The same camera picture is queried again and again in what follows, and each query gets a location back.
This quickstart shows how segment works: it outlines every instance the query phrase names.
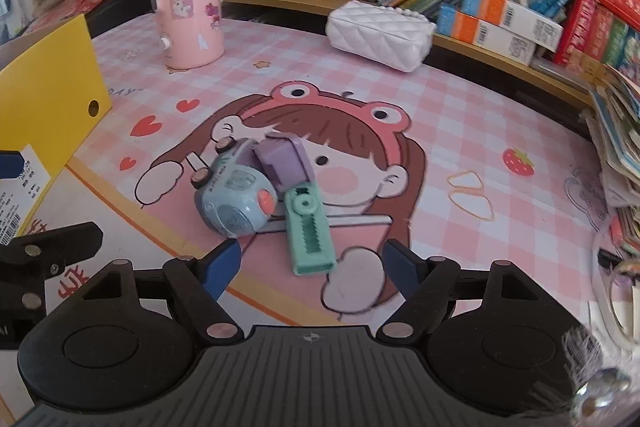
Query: barcode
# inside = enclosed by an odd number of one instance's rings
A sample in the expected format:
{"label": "barcode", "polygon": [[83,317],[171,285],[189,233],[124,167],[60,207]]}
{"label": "barcode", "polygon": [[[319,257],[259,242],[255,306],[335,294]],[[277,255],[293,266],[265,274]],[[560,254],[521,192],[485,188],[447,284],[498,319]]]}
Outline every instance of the barcode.
{"label": "barcode", "polygon": [[489,32],[489,26],[485,26],[484,24],[480,25],[480,34],[478,35],[478,44],[484,44],[484,40],[486,39],[486,35]]}
{"label": "barcode", "polygon": [[18,227],[20,226],[21,217],[18,214],[14,214],[11,222],[9,223],[9,227],[4,230],[2,237],[0,237],[0,245],[8,245],[9,241],[14,238],[16,232],[18,232]]}
{"label": "barcode", "polygon": [[511,26],[511,21],[513,21],[513,8],[509,6],[507,8],[507,15],[504,16],[504,25]]}
{"label": "barcode", "polygon": [[538,19],[536,25],[533,28],[533,35],[543,44],[547,44],[549,39],[552,39],[556,34],[555,28],[551,24],[547,24],[544,21]]}
{"label": "barcode", "polygon": [[517,37],[512,37],[511,44],[509,45],[509,54],[513,58],[520,58],[527,48],[527,41],[523,41]]}

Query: pink pen holder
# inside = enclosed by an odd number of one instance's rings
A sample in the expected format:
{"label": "pink pen holder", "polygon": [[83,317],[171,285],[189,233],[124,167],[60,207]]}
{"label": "pink pen holder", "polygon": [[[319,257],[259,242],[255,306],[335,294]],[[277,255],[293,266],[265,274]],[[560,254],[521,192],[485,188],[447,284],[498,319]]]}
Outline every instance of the pink pen holder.
{"label": "pink pen holder", "polygon": [[220,0],[155,0],[164,63],[175,70],[210,64],[225,52]]}

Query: wooden shelf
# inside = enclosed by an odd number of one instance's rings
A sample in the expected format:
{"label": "wooden shelf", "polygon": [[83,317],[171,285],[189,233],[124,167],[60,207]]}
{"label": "wooden shelf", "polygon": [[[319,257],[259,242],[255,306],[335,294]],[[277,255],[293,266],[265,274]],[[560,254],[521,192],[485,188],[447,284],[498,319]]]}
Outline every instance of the wooden shelf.
{"label": "wooden shelf", "polygon": [[[329,15],[332,10],[339,8],[348,0],[224,0],[226,2],[235,2],[239,4],[253,4],[254,6],[268,6],[273,8],[283,8],[287,10],[296,10],[306,13],[315,13],[317,15]],[[483,48],[467,44],[466,42],[457,41],[443,35],[434,35],[433,44],[441,48],[465,55],[465,57],[478,60],[497,70],[511,74],[533,86],[539,87],[546,92],[568,102],[577,108],[585,108],[591,105],[591,98],[588,94],[580,92],[574,87],[568,86],[548,76],[547,74],[535,71],[528,66],[523,66],[502,57]]]}

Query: pink desk mat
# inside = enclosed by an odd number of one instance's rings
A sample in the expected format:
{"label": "pink desk mat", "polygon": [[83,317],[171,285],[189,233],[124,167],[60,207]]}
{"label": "pink desk mat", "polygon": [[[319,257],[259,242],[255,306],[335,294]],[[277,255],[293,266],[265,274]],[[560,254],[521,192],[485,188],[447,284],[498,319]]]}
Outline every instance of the pink desk mat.
{"label": "pink desk mat", "polygon": [[223,57],[185,72],[163,65],[152,15],[95,39],[113,109],[75,159],[209,251],[222,238],[193,206],[198,157],[210,162],[229,134],[295,132],[340,263],[328,278],[299,279],[284,233],[261,233],[243,241],[242,273],[328,316],[379,323],[401,302],[377,256],[395,237],[465,268],[513,261],[587,320],[591,244],[606,212],[589,142],[428,66],[401,73],[286,28],[225,20],[223,29]]}

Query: desk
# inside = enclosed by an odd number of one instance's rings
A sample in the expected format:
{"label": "desk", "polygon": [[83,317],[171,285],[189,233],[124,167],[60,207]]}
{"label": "desk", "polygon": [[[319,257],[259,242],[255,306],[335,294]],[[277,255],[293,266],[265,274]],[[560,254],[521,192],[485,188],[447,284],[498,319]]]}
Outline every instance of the desk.
{"label": "desk", "polygon": [[[510,259],[587,320],[592,223],[601,218],[590,142],[428,66],[401,73],[286,28],[225,20],[223,30],[225,55],[184,72],[164,67],[152,15],[94,39],[113,109],[30,225],[93,220],[104,244],[94,259],[47,281],[49,310],[113,259],[145,269],[215,247],[222,238],[193,205],[193,166],[212,159],[213,139],[276,128],[308,137],[340,263],[328,278],[295,277],[277,221],[243,240],[241,271],[220,302],[246,331],[254,323],[377,328],[402,300],[376,254],[385,237],[466,268]],[[280,103],[265,105],[270,93]],[[292,97],[300,101],[287,103]],[[319,105],[322,97],[334,108]],[[12,416],[29,408],[15,352],[0,352],[0,393]]]}

